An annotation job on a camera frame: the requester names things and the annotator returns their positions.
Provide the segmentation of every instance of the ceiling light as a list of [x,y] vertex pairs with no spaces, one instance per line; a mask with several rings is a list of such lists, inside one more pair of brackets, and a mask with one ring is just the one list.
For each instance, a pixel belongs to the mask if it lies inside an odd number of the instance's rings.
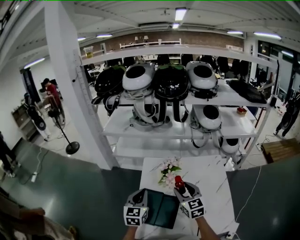
[[97,38],[109,38],[109,37],[112,37],[112,34],[103,34],[97,36]]
[[42,61],[44,61],[44,60],[45,60],[45,58],[41,58],[41,59],[36,60],[36,61],[34,61],[34,62],[30,63],[30,64],[27,64],[27,65],[24,67],[24,69],[30,68],[31,66],[36,65],[37,63],[42,62]]
[[281,37],[279,35],[272,33],[255,32],[254,35],[281,40]]
[[173,23],[173,29],[177,29],[179,27],[179,23]]
[[290,53],[290,52],[286,52],[286,51],[281,51],[281,52],[282,52],[282,54],[284,54],[285,56],[288,56],[288,57],[291,57],[291,58],[294,57],[294,55],[293,55],[292,53]]
[[186,8],[176,8],[175,21],[181,21],[187,11]]
[[243,34],[241,31],[228,31],[228,34]]

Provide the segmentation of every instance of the pink flower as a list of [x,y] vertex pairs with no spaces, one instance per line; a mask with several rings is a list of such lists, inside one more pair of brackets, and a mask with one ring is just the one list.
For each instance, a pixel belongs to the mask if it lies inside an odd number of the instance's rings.
[[171,170],[168,171],[168,173],[165,175],[165,182],[167,185],[171,185],[175,182],[175,175]]
[[163,171],[163,170],[165,170],[165,169],[167,169],[167,168],[168,168],[168,164],[167,164],[167,163],[162,163],[161,166],[159,167],[159,169],[160,169],[161,171]]
[[178,166],[178,161],[175,158],[171,158],[169,160],[169,169],[171,169],[172,167],[177,167]]

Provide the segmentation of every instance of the gray floor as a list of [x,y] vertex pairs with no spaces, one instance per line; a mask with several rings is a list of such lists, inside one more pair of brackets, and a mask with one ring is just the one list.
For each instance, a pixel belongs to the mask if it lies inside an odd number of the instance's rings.
[[37,167],[39,147],[22,142],[16,149],[22,167],[17,178],[5,178],[1,187],[18,203],[42,207],[46,216],[66,228],[78,228],[79,239],[122,239],[126,231],[123,206],[138,190],[140,171],[100,170],[95,164],[63,157],[42,149],[43,168],[35,183],[28,178]]
[[[43,207],[49,218],[66,228],[76,226],[79,239],[122,239],[126,231],[123,205],[139,188],[140,171],[100,170],[94,164],[42,149],[43,168],[31,183],[39,147],[23,141],[16,153],[22,162],[18,177],[1,183],[13,199],[29,208]],[[235,216],[251,194],[259,169],[227,173]],[[253,195],[237,220],[240,239],[295,239],[292,236],[300,224],[299,176],[300,157],[262,166]]]

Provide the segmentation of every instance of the artificial flower bouquet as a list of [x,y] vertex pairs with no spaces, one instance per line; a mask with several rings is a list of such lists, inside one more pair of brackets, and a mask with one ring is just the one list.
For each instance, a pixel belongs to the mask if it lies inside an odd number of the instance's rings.
[[172,157],[167,158],[159,167],[161,171],[161,178],[158,182],[159,185],[164,187],[173,188],[175,186],[175,176],[178,175],[178,171],[181,170],[179,167],[179,159]]

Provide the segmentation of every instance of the black tray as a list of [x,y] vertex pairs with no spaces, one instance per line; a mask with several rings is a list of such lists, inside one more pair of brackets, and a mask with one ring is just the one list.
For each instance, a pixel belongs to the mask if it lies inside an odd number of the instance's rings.
[[150,189],[147,191],[149,212],[145,223],[173,229],[179,208],[177,197]]

